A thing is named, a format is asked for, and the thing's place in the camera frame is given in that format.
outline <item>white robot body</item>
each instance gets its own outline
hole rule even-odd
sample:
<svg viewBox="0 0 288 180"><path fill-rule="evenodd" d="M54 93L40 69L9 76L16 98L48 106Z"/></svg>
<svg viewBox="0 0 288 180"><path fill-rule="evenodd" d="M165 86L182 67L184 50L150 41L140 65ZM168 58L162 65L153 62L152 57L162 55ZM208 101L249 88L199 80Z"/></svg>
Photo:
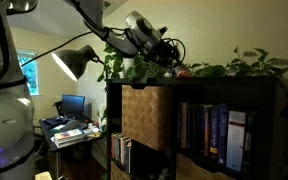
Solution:
<svg viewBox="0 0 288 180"><path fill-rule="evenodd" d="M7 23L8 5L7 1L0 1L5 38L1 41L0 34L0 180L31 179L34 175L34 106Z"/></svg>

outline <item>paper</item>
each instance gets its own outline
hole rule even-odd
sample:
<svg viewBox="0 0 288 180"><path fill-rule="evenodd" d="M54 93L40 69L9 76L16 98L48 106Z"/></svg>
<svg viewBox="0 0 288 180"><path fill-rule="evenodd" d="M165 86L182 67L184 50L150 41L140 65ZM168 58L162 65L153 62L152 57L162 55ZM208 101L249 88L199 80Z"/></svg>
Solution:
<svg viewBox="0 0 288 180"><path fill-rule="evenodd" d="M55 129L55 130L60 130L60 129L62 129L63 127L65 127L65 125L61 124L61 125L56 126L56 127L53 128L53 129Z"/></svg>

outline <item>black bookshelf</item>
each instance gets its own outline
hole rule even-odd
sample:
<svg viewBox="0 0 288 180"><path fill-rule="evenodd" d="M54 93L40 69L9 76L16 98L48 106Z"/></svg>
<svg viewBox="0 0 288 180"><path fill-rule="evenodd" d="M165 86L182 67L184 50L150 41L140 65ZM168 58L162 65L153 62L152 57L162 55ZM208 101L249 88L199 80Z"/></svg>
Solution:
<svg viewBox="0 0 288 180"><path fill-rule="evenodd" d="M190 157L192 161L211 172L222 172L235 179L269 179L270 162L272 153L272 133L275 115L275 96L277 80L274 77L209 77L177 79L149 79L147 83L129 82L126 79L107 80L107 115L108 137L112 132L120 131L122 121L122 86L130 85L134 89L144 89L147 86L172 88L172 119L170 135L169 168L170 179L176 179L176 154L181 153ZM177 139L177 111L179 102L196 104L228 103L242 109L257 110L260 123L255 124L254 144L256 150L254 159L254 172L245 176L224 166L216 161L204 158L198 154L179 150ZM110 138L107 148L110 151ZM110 159L107 161L108 179L110 178Z"/></svg>

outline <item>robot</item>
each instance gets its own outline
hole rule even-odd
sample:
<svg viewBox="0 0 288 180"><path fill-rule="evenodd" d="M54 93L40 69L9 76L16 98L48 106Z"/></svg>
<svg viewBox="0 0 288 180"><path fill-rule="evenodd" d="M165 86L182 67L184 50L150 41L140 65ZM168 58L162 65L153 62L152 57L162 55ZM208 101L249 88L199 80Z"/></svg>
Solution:
<svg viewBox="0 0 288 180"><path fill-rule="evenodd" d="M132 58L140 53L146 61L164 67L181 64L173 41L162 38L167 27L155 30L147 19L133 11L126 18L127 28L108 28L102 23L103 0L64 1L80 13L93 33L123 57ZM0 0L0 180L26 180L34 176L34 105L17 60L7 16L33 11L37 3Z"/></svg>

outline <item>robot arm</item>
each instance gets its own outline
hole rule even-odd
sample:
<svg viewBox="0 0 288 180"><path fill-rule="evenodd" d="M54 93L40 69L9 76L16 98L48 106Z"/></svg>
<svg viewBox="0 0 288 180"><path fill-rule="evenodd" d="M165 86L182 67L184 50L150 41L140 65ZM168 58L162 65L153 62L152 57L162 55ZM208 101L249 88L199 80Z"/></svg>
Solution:
<svg viewBox="0 0 288 180"><path fill-rule="evenodd" d="M181 64L179 52L170 39L162 39L167 27L155 30L151 23L136 11L126 18L122 34L114 32L116 28L103 26L103 0L65 0L84 18L85 25L99 38L110 44L123 57L132 58L138 52L144 60L153 61L164 67Z"/></svg>

